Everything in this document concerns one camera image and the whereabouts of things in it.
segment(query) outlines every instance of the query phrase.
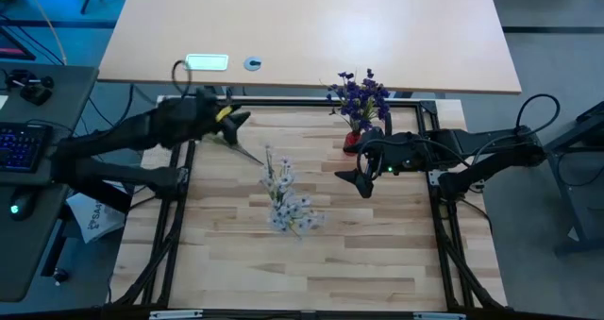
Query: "flower bouquet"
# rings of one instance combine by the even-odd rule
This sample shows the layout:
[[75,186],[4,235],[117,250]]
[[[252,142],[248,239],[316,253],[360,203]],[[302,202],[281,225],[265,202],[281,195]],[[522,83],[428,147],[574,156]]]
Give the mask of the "flower bouquet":
[[[338,74],[342,78],[343,86],[333,84],[327,88],[328,91],[334,92],[327,94],[327,100],[333,104],[335,98],[340,103],[338,110],[341,117],[348,123],[351,131],[346,135],[344,140],[344,148],[355,144],[361,137],[363,130],[371,128],[371,120],[378,118],[384,120],[389,111],[386,98],[389,93],[383,84],[377,84],[373,80],[374,73],[371,69],[367,69],[367,78],[361,85],[357,84],[353,74],[342,72]],[[336,107],[332,106],[331,114],[336,114]]]
[[281,233],[292,232],[296,237],[309,229],[316,229],[325,223],[325,215],[310,208],[310,197],[296,197],[292,185],[295,173],[292,160],[281,158],[280,168],[273,162],[273,152],[266,146],[266,164],[262,167],[260,183],[271,197],[271,213],[268,223]]

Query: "desk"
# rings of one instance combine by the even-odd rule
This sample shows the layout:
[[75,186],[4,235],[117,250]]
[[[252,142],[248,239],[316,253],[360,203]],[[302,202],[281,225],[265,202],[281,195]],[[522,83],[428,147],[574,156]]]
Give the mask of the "desk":
[[[8,100],[0,109],[0,121],[26,122],[36,118],[70,128],[76,127],[98,74],[92,67],[79,66],[0,62],[0,68],[7,72],[26,69],[37,77],[51,76],[55,80],[53,96],[40,107],[26,102],[16,90],[8,93]],[[54,127],[51,142],[55,143],[69,134],[67,130]],[[49,166],[48,160],[41,161],[40,167],[45,166]],[[50,185],[40,192],[33,214],[22,222],[15,222],[8,213],[14,187],[0,186],[0,253],[3,253],[0,301],[20,301],[25,296],[67,191],[65,185]]]
[[[437,101],[437,109],[441,127],[465,128],[460,101]],[[279,155],[291,156],[298,173],[294,188],[310,194],[313,207],[327,213],[327,224],[301,242],[271,231],[259,166],[205,138],[196,147],[169,307],[445,308],[425,174],[385,175],[375,181],[373,197],[362,199],[353,185],[333,175],[350,170],[355,161],[342,152],[348,126],[328,115],[329,108],[243,110],[252,111],[241,128],[243,147],[261,159],[268,142]],[[394,131],[417,132],[415,111],[392,108],[392,114]],[[170,151],[155,148],[145,152],[143,166],[164,166],[169,159]],[[133,202],[148,196],[143,191]],[[483,207],[480,195],[467,198]],[[111,282],[115,298],[149,259],[159,203],[140,205],[127,217]],[[487,221],[463,205],[459,205],[459,220],[469,266],[492,296],[505,304]],[[453,276],[461,300],[459,278]],[[156,290],[160,285],[158,278]]]
[[99,80],[168,82],[188,54],[229,56],[195,83],[321,88],[372,68],[393,91],[520,93],[493,0],[126,0]]

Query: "tripod leg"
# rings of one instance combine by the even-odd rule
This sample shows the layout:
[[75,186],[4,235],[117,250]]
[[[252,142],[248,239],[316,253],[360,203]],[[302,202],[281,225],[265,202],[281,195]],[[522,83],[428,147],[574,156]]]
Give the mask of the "tripod leg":
[[82,6],[82,9],[80,10],[80,14],[86,14],[86,7],[88,6],[88,2],[90,2],[91,0],[84,0],[84,5]]

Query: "floor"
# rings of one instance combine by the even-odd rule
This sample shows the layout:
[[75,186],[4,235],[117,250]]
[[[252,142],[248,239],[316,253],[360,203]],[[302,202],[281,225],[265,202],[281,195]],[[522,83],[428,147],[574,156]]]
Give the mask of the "floor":
[[[119,16],[124,0],[92,0],[89,13],[79,14],[82,0],[41,0],[51,20],[112,21]],[[495,0],[503,26],[604,26],[604,0]],[[41,19],[30,0],[16,0],[0,8],[11,19]],[[27,31],[54,52],[58,52],[47,28]],[[110,29],[59,28],[70,64],[97,66],[109,41]],[[446,94],[461,99],[470,131],[512,127],[524,100],[536,93],[551,93],[562,103],[556,123],[540,133],[543,143],[572,125],[574,118],[604,98],[604,34],[507,34],[512,58],[523,93],[518,96]],[[168,86],[143,85],[149,96],[173,93]],[[92,98],[110,120],[117,120],[126,104],[125,85],[98,84]],[[249,88],[247,93],[267,95],[316,95],[322,91]],[[132,114],[149,109],[137,98]],[[523,123],[538,126],[553,111],[549,102],[534,102]],[[105,128],[91,107],[84,113],[90,128]],[[106,160],[133,163],[131,151],[106,156]],[[588,177],[601,159],[588,163]],[[599,178],[585,191],[601,187]],[[591,205],[601,200],[588,194]],[[593,318],[604,317],[604,251],[557,258],[552,248],[568,240],[571,225],[562,207],[549,168],[510,169],[489,180],[484,194],[494,225],[494,239],[508,301],[519,311],[555,313]],[[119,232],[84,245],[70,240],[60,265],[70,280],[57,287],[49,278],[35,278],[25,300],[18,304],[0,303],[0,313],[35,312],[101,305],[107,295],[107,281],[119,247]]]

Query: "computer mouse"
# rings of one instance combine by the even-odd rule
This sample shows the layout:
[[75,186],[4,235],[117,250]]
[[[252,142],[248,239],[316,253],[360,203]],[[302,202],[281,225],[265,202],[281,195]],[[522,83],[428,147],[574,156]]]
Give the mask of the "computer mouse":
[[38,189],[17,188],[10,199],[8,212],[15,221],[23,221],[31,215],[36,208]]

